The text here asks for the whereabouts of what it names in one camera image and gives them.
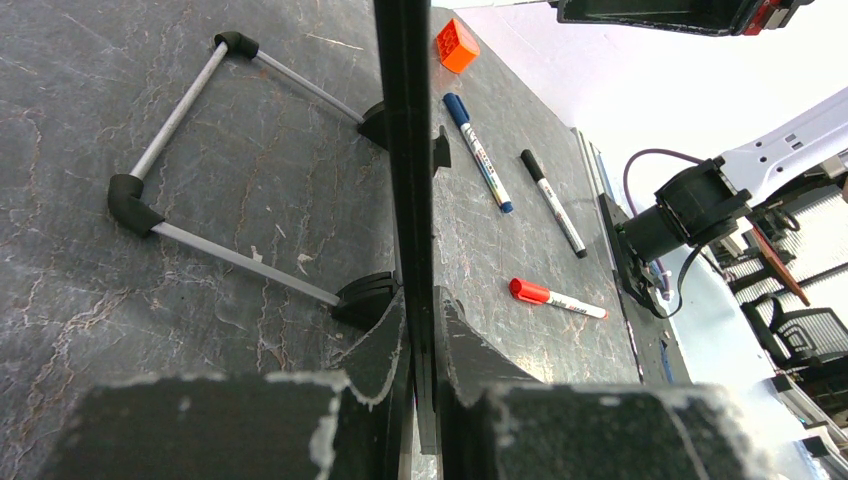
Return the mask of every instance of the marker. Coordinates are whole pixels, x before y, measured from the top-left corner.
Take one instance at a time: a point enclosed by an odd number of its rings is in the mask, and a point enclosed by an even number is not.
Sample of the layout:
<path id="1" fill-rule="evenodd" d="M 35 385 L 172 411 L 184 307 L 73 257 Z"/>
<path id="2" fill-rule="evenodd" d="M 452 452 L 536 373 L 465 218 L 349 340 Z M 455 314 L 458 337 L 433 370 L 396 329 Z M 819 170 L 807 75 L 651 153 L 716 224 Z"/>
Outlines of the marker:
<path id="1" fill-rule="evenodd" d="M 471 115 L 468 114 L 468 110 L 462 104 L 462 99 L 455 93 L 448 93 L 445 94 L 442 101 L 445 102 L 445 106 L 448 107 L 454 123 L 459 127 L 462 136 L 465 137 L 465 143 L 468 144 L 468 148 L 474 154 L 474 158 L 477 160 L 477 166 L 480 167 L 480 173 L 483 174 L 483 178 L 489 184 L 492 195 L 495 196 L 495 201 L 498 202 L 501 211 L 504 213 L 511 212 L 512 202 L 509 199 L 509 195 L 506 194 L 506 189 L 503 188 L 501 179 L 495 173 L 495 167 L 492 166 L 492 161 L 486 155 L 486 151 L 483 150 L 483 145 L 480 144 L 480 140 L 477 139 L 477 135 L 471 129 Z"/>
<path id="2" fill-rule="evenodd" d="M 572 312 L 582 313 L 595 318 L 609 318 L 609 313 L 600 307 L 583 303 L 576 298 L 565 296 L 561 293 L 556 293 L 548 290 L 545 287 L 530 283 L 527 280 L 513 278 L 509 282 L 509 291 L 512 296 L 518 300 L 522 300 L 535 305 L 546 303 L 556 307 L 571 310 Z"/>
<path id="3" fill-rule="evenodd" d="M 539 187 L 539 190 L 542 191 L 542 195 L 544 195 L 545 200 L 548 201 L 548 206 L 551 207 L 551 212 L 553 212 L 554 217 L 557 219 L 557 223 L 559 223 L 560 228 L 562 228 L 563 233 L 565 233 L 565 238 L 568 239 L 568 243 L 571 244 L 571 248 L 574 249 L 574 253 L 577 254 L 577 258 L 586 258 L 586 246 L 583 245 L 583 240 L 580 240 L 580 235 L 577 234 L 577 230 L 574 228 L 574 225 L 571 223 L 568 215 L 565 214 L 565 209 L 562 208 L 562 204 L 559 203 L 559 199 L 556 198 L 556 194 L 551 189 L 551 184 L 548 183 L 548 180 L 542 173 L 542 169 L 539 168 L 539 164 L 536 163 L 536 158 L 533 157 L 533 152 L 530 150 L 524 150 L 521 152 L 521 160 L 524 161 L 524 166 L 530 171 L 530 176 L 533 177 L 533 181 L 536 182 L 536 186 Z"/>

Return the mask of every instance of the cracked stone surface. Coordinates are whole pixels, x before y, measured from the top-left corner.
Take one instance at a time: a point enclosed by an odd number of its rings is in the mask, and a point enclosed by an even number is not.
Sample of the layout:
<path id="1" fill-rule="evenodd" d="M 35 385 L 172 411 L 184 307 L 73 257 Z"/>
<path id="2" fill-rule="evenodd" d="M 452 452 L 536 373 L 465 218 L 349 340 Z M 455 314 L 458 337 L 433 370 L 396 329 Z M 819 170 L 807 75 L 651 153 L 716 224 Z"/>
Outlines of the cracked stone surface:
<path id="1" fill-rule="evenodd" d="M 434 29 L 450 15 L 435 11 Z M 353 345 L 359 334 L 305 295 L 132 235 L 107 213 L 106 189 L 162 126 L 215 33 L 244 32 L 364 112 L 381 98 L 373 25 L 370 0 L 0 4 L 0 478 L 36 476 L 92 385 L 144 373 L 316 370 Z M 454 152 L 454 168 L 435 181 L 436 282 L 542 380 L 631 381 L 574 139 L 481 48 L 460 77 L 433 64 L 434 131 L 448 127 Z M 509 217 L 438 101 L 447 89 L 472 112 L 516 205 Z M 588 259 L 577 261 L 522 170 L 523 148 L 545 164 Z M 393 264 L 386 155 L 258 62 L 225 59 L 145 186 L 142 199 L 169 223 L 330 292 Z M 611 318 L 519 304 L 506 290 L 512 276 Z"/>

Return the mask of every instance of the blue marker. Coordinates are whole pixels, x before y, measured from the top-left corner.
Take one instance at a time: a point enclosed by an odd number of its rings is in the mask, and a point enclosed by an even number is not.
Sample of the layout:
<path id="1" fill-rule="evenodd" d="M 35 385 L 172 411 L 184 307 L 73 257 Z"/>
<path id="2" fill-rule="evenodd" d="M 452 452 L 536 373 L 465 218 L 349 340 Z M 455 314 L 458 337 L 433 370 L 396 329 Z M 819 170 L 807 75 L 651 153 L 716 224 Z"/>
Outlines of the blue marker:
<path id="1" fill-rule="evenodd" d="M 471 115 L 468 114 L 468 110 L 465 109 L 462 100 L 455 93 L 445 94 L 442 100 L 445 102 L 445 106 L 448 107 L 448 111 L 451 117 L 453 117 L 456 126 L 459 127 L 459 131 L 462 132 L 462 136 L 465 137 L 465 143 L 468 144 L 468 148 L 474 154 L 474 158 L 477 160 L 477 166 L 480 167 L 480 173 L 483 174 L 483 178 L 489 184 L 492 195 L 495 196 L 495 201 L 498 202 L 501 211 L 504 213 L 511 212 L 512 202 L 509 199 L 509 195 L 506 194 L 506 189 L 503 188 L 501 179 L 495 173 L 495 167 L 492 166 L 492 161 L 486 155 L 486 151 L 483 150 L 483 145 L 480 144 L 480 140 L 477 140 L 477 135 L 471 129 Z"/>

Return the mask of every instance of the red marker cap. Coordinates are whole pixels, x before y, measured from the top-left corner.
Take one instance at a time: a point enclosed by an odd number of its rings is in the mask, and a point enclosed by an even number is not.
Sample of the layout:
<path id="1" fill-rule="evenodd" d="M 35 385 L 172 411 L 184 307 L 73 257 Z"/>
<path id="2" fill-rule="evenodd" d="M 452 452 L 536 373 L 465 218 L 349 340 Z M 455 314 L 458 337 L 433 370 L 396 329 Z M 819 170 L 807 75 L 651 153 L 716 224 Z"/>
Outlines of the red marker cap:
<path id="1" fill-rule="evenodd" d="M 536 305 L 541 305 L 551 298 L 551 291 L 547 288 L 520 278 L 513 278 L 509 282 L 509 291 L 513 297 Z"/>

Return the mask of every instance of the blue marker cap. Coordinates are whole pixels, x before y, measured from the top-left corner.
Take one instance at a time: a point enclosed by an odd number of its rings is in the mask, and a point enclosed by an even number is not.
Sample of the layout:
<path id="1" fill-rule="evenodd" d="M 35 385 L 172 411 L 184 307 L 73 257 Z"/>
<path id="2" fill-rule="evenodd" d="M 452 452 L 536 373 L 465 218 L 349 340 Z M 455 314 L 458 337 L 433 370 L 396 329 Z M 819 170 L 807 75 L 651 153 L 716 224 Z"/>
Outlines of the blue marker cap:
<path id="1" fill-rule="evenodd" d="M 442 101 L 445 102 L 445 106 L 448 107 L 448 111 L 453 117 L 454 123 L 456 123 L 457 127 L 461 127 L 466 123 L 471 121 L 471 115 L 468 114 L 468 110 L 465 109 L 465 105 L 462 104 L 462 99 L 459 98 L 459 95 L 455 93 L 446 93 L 444 97 L 442 97 Z"/>

